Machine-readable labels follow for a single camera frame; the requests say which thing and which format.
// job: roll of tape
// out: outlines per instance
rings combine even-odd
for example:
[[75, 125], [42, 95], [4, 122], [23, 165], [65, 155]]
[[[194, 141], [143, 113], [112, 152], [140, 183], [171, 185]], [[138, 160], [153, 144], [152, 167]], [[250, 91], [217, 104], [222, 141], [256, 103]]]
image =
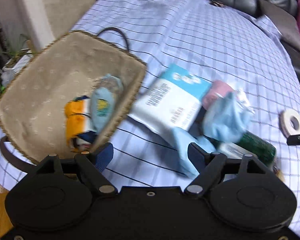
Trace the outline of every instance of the roll of tape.
[[293, 109], [286, 109], [280, 114], [282, 133], [286, 138], [300, 134], [300, 115]]

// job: blue and white package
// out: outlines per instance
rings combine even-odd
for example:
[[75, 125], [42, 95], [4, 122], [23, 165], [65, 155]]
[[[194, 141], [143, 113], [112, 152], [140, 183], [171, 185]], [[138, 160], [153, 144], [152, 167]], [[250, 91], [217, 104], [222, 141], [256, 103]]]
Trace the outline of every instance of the blue and white package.
[[174, 146], [171, 128], [189, 130], [210, 87], [211, 82], [171, 64], [148, 93], [136, 101], [129, 116]]

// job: basket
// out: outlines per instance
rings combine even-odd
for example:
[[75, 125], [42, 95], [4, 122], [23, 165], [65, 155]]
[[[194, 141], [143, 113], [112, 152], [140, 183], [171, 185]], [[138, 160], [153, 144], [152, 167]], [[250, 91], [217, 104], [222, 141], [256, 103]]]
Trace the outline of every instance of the basket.
[[[97, 37], [107, 30], [118, 32], [127, 50]], [[12, 145], [32, 162], [48, 154], [75, 155], [66, 144], [64, 106], [77, 96], [92, 94], [96, 81], [106, 74], [119, 77], [124, 90], [90, 152], [109, 140], [129, 112], [146, 63], [129, 53], [127, 38], [119, 29], [111, 27], [100, 33], [66, 33], [32, 58], [0, 97], [0, 126]]]

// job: screw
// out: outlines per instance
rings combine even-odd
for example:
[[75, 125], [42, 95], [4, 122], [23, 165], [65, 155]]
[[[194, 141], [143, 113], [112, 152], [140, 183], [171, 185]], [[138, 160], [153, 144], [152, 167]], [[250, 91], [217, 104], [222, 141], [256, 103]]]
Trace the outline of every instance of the screw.
[[99, 188], [99, 191], [105, 194], [109, 194], [115, 191], [115, 188], [111, 185], [103, 185]]
[[199, 194], [201, 191], [203, 191], [203, 188], [199, 185], [190, 185], [187, 187], [187, 191], [193, 194]]
[[149, 197], [153, 197], [154, 195], [155, 195], [155, 193], [152, 191], [147, 192], [147, 196], [149, 196]]

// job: grid pattern fabric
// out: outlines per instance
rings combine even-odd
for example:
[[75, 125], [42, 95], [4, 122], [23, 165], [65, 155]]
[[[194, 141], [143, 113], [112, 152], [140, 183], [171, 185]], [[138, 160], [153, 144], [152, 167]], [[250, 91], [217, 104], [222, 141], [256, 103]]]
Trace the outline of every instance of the grid pattern fabric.
[[[300, 234], [300, 146], [288, 147], [279, 130], [281, 111], [292, 108], [300, 114], [300, 84], [273, 23], [267, 17], [255, 19], [232, 8], [214, 7], [207, 0], [98, 0], [74, 30], [96, 34], [106, 27], [120, 28], [130, 52], [148, 65], [139, 96], [171, 63], [208, 81], [220, 79], [243, 88], [255, 110], [249, 131], [276, 147], [277, 164], [297, 197], [290, 227]], [[100, 37], [124, 48], [114, 32]], [[190, 129], [194, 136], [198, 126]], [[131, 118], [121, 123], [111, 142], [114, 158], [103, 174], [118, 189], [184, 189], [191, 182], [178, 170], [176, 150]], [[1, 166], [7, 171], [9, 164]]]

